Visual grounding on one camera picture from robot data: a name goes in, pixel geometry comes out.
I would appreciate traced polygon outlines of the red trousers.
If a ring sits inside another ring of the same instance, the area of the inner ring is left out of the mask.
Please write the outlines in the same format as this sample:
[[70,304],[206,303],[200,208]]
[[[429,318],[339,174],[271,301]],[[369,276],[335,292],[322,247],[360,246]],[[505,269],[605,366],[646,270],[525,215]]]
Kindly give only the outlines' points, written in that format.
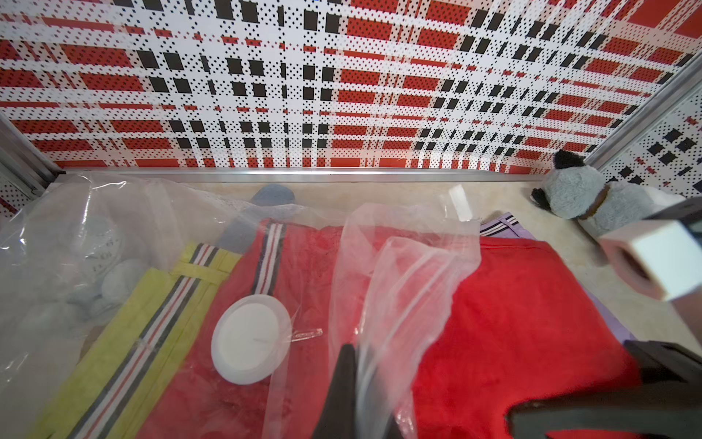
[[[142,438],[259,438],[270,380],[235,385],[215,370],[210,343],[225,310],[265,292],[313,331],[292,345],[280,414],[285,438],[312,435],[331,367],[329,299],[342,230],[263,221],[215,296],[199,336]],[[546,243],[484,238],[482,262],[463,281],[440,338],[422,358],[412,396],[421,438],[505,438],[515,404],[603,376],[634,382],[634,362],[561,258]]]

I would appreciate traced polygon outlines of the lime green folded trousers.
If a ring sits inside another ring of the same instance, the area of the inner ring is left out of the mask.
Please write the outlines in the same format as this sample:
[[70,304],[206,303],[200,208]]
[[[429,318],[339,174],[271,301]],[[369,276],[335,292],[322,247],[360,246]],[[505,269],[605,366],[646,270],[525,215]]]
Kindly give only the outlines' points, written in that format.
[[148,269],[30,437],[136,437],[240,259],[199,243],[185,248],[172,271]]

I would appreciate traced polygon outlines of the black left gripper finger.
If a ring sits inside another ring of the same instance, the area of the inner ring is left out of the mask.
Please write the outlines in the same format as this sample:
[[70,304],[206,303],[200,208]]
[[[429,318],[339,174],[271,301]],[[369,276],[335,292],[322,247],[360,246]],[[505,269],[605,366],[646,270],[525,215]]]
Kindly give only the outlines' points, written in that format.
[[[356,375],[358,355],[356,348],[347,343],[339,350],[324,408],[312,438],[356,438]],[[389,389],[387,376],[374,371],[362,408],[373,413],[389,408]]]

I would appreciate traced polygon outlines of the grey white plush toy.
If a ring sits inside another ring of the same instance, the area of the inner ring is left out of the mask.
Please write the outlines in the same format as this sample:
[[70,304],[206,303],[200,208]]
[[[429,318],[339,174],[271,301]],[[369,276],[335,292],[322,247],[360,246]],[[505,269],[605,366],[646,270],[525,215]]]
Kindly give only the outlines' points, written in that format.
[[553,164],[541,185],[532,190],[532,200],[561,219],[577,221],[594,239],[686,200],[659,188],[609,182],[570,151],[555,153]]

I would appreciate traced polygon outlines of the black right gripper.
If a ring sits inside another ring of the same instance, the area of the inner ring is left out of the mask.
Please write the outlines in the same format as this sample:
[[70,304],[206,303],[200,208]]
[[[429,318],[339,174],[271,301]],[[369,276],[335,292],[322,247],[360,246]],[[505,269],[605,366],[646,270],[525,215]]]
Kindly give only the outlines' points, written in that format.
[[641,339],[599,298],[590,300],[634,362],[632,383],[588,377],[567,391],[513,405],[513,438],[571,433],[698,438],[701,435],[701,356],[671,340]]

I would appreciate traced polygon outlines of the clear plastic vacuum bag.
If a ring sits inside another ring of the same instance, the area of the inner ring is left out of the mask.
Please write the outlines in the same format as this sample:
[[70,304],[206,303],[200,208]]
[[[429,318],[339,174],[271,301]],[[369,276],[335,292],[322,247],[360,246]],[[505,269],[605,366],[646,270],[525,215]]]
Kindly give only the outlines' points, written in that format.
[[[48,405],[127,302],[98,314],[67,302],[71,245],[85,219],[111,219],[139,246],[149,269],[170,272],[188,245],[216,246],[248,206],[249,200],[164,180],[89,174],[61,184],[4,225],[1,435],[32,438]],[[264,221],[342,230],[329,299],[329,385],[340,348],[352,344],[358,355],[356,438],[415,437],[411,387],[420,361],[444,331],[458,286],[481,261],[479,225],[464,191],[454,188],[420,205],[366,203],[345,211],[296,199],[287,208],[290,217]],[[291,347],[312,338],[314,332],[299,329],[287,311]],[[285,438],[280,370],[289,352],[264,379],[272,383],[272,409],[259,438]],[[362,408],[374,371],[383,372],[390,387],[389,408],[376,413]]]

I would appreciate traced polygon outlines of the white vacuum bag valve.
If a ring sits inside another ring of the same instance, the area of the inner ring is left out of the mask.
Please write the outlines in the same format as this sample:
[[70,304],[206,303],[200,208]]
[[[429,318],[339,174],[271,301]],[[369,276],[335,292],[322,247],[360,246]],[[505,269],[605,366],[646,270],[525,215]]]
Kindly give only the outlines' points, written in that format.
[[211,358],[227,382],[250,385],[281,366],[292,343],[287,309],[266,294],[247,296],[220,317],[211,340]]

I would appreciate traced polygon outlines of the white alarm clock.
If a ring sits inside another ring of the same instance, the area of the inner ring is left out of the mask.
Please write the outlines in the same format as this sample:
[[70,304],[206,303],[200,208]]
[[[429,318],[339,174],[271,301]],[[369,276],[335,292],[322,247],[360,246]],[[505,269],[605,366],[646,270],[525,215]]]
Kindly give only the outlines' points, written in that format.
[[71,250],[65,298],[93,314],[124,304],[149,269],[139,246],[106,217],[85,219]]

